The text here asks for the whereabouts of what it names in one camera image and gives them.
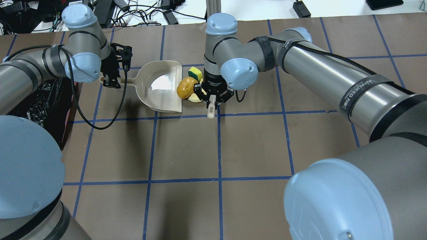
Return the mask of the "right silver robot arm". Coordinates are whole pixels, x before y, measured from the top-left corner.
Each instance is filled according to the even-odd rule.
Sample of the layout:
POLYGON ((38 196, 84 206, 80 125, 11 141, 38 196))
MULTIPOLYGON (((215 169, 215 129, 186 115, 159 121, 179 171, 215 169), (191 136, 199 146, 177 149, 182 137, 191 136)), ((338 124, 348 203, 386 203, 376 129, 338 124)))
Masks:
MULTIPOLYGON (((238 36, 306 27, 319 47, 351 57, 417 93, 426 93, 426 13, 239 22, 238 36)), ((368 143, 337 109, 282 70, 260 74, 242 103, 229 100, 220 119, 205 104, 183 101, 190 134, 181 230, 147 240, 290 240, 283 210, 288 177, 317 160, 368 143)))

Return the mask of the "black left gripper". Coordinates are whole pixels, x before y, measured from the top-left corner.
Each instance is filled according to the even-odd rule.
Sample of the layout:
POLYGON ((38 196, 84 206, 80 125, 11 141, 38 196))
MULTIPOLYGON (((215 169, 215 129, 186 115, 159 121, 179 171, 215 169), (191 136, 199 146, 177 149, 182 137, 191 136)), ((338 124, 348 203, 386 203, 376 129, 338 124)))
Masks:
POLYGON ((103 87, 112 87, 120 89, 121 85, 118 81, 119 64, 125 74, 128 73, 131 67, 131 59, 133 57, 132 47, 118 43, 110 43, 110 54, 101 61, 101 72, 103 74, 103 87))

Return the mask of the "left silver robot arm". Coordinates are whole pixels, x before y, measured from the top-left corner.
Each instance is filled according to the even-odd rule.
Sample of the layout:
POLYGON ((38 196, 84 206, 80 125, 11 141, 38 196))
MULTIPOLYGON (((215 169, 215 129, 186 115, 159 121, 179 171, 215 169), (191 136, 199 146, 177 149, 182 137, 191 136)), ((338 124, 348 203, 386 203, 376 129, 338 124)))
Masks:
POLYGON ((130 46, 109 43, 97 17, 85 4, 62 12, 68 44, 34 46, 1 63, 1 239, 89 240, 60 200, 65 180, 62 152, 49 132, 36 122, 9 113, 47 80, 67 77, 90 83, 103 75, 103 85, 120 88, 119 63, 128 71, 130 46))

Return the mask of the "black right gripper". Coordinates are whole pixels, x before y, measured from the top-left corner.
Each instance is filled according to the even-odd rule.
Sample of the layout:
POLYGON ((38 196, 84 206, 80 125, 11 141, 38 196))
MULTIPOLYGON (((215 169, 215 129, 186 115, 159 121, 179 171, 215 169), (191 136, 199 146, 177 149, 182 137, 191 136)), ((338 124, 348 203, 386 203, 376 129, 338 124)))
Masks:
POLYGON ((194 85, 193 91, 204 101, 207 101, 210 95, 216 95, 217 105, 226 103, 235 94, 235 90, 228 88, 228 85, 222 77, 214 79, 208 78, 207 80, 202 79, 200 84, 194 85))

